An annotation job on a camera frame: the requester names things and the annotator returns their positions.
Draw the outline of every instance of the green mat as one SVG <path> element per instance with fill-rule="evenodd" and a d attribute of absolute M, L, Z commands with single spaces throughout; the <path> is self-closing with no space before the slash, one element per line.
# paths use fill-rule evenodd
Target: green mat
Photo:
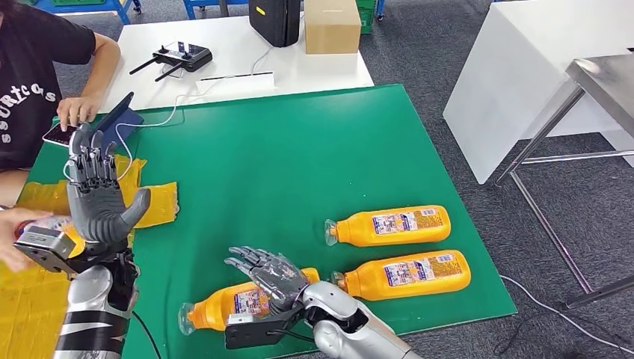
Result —
<path fill-rule="evenodd" d="M 170 109 L 142 111 L 161 122 Z M 232 245 L 284 253 L 322 278 L 373 259 L 440 249 L 467 258 L 471 284 L 459 292 L 366 302 L 399 333 L 516 313 L 433 144 L 401 85 L 218 102 L 182 108 L 169 126 L 137 130 L 147 159 L 143 185 L 177 181 L 177 220 L 137 231 L 136 311 L 169 358 L 272 358 L 314 350 L 291 337 L 276 346 L 227 351 L 211 330 L 183 336 L 176 314 L 247 278 L 223 264 Z M 29 180 L 56 182 L 66 151 L 45 144 Z M 452 220 L 435 244 L 356 248 L 324 243 L 327 218 L 359 211 L 440 204 Z M 310 330 L 300 323 L 302 334 Z M 153 358 L 132 320 L 125 358 Z"/>

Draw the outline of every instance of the bottle label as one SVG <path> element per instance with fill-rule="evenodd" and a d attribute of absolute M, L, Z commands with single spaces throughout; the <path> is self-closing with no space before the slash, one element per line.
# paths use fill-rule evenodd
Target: bottle label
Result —
<path fill-rule="evenodd" d="M 404 212 L 399 214 L 372 216 L 376 234 L 391 234 L 419 230 L 425 228 L 442 227 L 443 219 L 436 209 Z"/>
<path fill-rule="evenodd" d="M 264 316 L 268 314 L 268 297 L 261 289 L 252 289 L 233 296 L 233 312 Z"/>
<path fill-rule="evenodd" d="M 462 268 L 453 254 L 390 263 L 383 266 L 383 270 L 390 286 L 442 279 L 462 273 Z"/>

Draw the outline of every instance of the yellow cloth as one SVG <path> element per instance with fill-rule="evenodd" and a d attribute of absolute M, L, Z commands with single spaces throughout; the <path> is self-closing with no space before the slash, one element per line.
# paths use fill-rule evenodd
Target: yellow cloth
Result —
<path fill-rule="evenodd" d="M 117 174 L 127 167 L 129 160 L 117 155 Z M 145 160 L 135 159 L 128 173 L 119 181 L 123 202 L 129 206 L 138 189 L 141 168 Z M 67 181 L 53 185 L 27 183 L 18 206 L 42 209 L 56 215 L 69 215 Z M 178 212 L 176 183 L 148 187 L 150 208 L 135 228 L 150 227 L 174 221 Z M 132 246 L 134 231 L 128 236 Z M 81 253 L 84 243 L 78 243 L 71 254 Z M 66 313 L 69 282 L 64 273 L 51 273 L 34 266 L 13 273 L 0 263 L 0 359 L 49 359 L 55 350 L 57 334 Z"/>
<path fill-rule="evenodd" d="M 116 155 L 114 161 L 117 166 L 117 175 L 120 176 L 128 167 L 129 159 Z M 146 163 L 147 161 L 144 159 L 135 159 L 128 173 L 119 180 L 123 202 L 126 206 L 129 206 L 135 197 L 139 188 L 138 183 L 141 180 L 141 169 Z M 66 183 L 66 180 L 61 180 L 54 185 L 29 182 L 22 190 L 18 206 L 51 211 L 56 215 L 69 215 Z M 146 228 L 174 221 L 179 209 L 176 182 L 151 185 L 146 188 L 152 193 L 150 208 L 135 228 Z"/>

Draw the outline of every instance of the white table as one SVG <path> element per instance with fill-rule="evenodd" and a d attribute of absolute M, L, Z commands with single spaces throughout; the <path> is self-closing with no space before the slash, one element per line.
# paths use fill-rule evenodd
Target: white table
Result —
<path fill-rule="evenodd" d="M 492 4 L 443 113 L 479 183 L 518 140 L 532 138 L 574 90 L 574 58 L 629 53 L 634 1 L 532 0 Z M 601 132 L 616 150 L 632 139 L 584 96 L 549 134 Z M 626 158 L 634 164 L 632 157 Z"/>
<path fill-rule="evenodd" d="M 208 47 L 214 56 L 213 61 L 197 72 L 185 73 L 180 79 L 168 77 L 158 83 L 154 79 L 159 76 L 160 64 L 151 64 L 129 75 L 130 70 L 151 59 L 152 53 L 160 49 L 161 44 L 178 40 Z M 177 95 L 198 93 L 197 80 L 250 73 L 253 63 L 270 47 L 251 28 L 246 16 L 127 25 L 123 27 L 118 43 L 121 61 L 101 112 L 110 111 L 130 91 L 135 92 L 130 105 L 133 110 L 171 107 Z M 286 48 L 273 48 L 256 68 L 257 72 L 274 71 L 275 88 L 245 88 L 239 93 L 222 93 L 212 88 L 207 96 L 191 103 L 374 85 L 359 52 L 355 55 L 306 55 L 304 46 L 302 20 L 300 40 Z"/>

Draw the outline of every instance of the green crate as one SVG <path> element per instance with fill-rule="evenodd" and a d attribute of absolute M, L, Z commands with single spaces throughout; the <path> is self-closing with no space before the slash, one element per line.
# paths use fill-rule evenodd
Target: green crate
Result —
<path fill-rule="evenodd" d="M 377 0 L 357 0 L 357 9 L 361 18 L 361 34 L 372 32 L 372 23 L 375 21 Z"/>
<path fill-rule="evenodd" d="M 103 4 L 105 0 L 53 0 L 54 6 L 68 5 L 96 5 Z"/>
<path fill-rule="evenodd" d="M 361 18 L 361 34 L 372 33 L 372 23 L 375 21 L 375 9 L 359 7 L 359 17 Z"/>
<path fill-rule="evenodd" d="M 377 0 L 357 0 L 357 7 L 363 9 L 375 9 Z"/>

